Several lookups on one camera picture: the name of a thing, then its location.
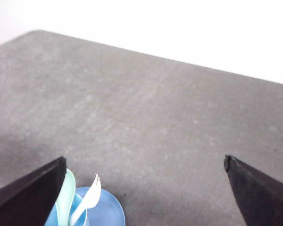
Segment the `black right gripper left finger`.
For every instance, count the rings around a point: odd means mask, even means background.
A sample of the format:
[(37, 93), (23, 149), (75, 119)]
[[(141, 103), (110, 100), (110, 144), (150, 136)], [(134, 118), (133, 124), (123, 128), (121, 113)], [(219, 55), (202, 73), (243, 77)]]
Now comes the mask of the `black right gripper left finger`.
[(43, 226), (66, 175), (61, 156), (0, 188), (0, 226)]

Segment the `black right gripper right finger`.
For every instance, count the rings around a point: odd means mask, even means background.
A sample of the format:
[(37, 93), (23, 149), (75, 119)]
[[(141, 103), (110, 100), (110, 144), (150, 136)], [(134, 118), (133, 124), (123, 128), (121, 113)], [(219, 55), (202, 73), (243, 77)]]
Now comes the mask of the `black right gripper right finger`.
[(283, 226), (283, 183), (226, 155), (224, 169), (248, 226)]

